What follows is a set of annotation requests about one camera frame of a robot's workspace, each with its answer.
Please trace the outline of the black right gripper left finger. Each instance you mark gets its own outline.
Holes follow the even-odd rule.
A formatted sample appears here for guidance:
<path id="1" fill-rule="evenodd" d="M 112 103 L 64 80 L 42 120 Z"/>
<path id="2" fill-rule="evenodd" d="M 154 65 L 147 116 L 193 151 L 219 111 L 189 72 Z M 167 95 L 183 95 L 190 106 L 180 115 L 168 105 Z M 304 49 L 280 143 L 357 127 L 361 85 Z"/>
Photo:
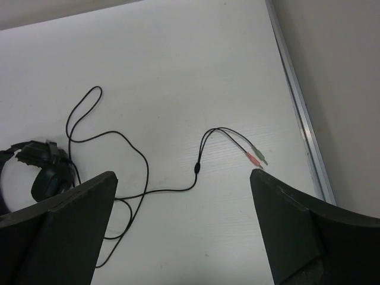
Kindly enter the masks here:
<path id="1" fill-rule="evenodd" d="M 90 284 L 118 184 L 104 172 L 18 211 L 1 211 L 1 284 Z"/>

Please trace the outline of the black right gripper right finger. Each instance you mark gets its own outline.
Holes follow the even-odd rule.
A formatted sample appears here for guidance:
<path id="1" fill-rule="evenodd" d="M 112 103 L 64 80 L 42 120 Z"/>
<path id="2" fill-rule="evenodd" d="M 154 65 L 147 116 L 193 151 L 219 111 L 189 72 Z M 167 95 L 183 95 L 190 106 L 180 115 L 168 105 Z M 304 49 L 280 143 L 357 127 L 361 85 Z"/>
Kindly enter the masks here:
<path id="1" fill-rule="evenodd" d="M 250 175 L 274 284 L 379 284 L 379 219 Z"/>

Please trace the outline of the black over-ear headphones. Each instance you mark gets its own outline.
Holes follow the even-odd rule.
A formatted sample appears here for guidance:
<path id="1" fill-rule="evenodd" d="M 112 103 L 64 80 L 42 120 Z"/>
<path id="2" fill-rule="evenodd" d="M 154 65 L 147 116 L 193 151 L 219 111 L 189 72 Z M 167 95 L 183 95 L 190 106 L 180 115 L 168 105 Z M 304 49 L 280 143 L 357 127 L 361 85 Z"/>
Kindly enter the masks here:
<path id="1" fill-rule="evenodd" d="M 31 195 L 42 202 L 75 186 L 77 169 L 67 152 L 53 141 L 26 141 L 1 151 L 1 169 L 15 157 L 28 166 L 40 168 L 32 187 Z"/>

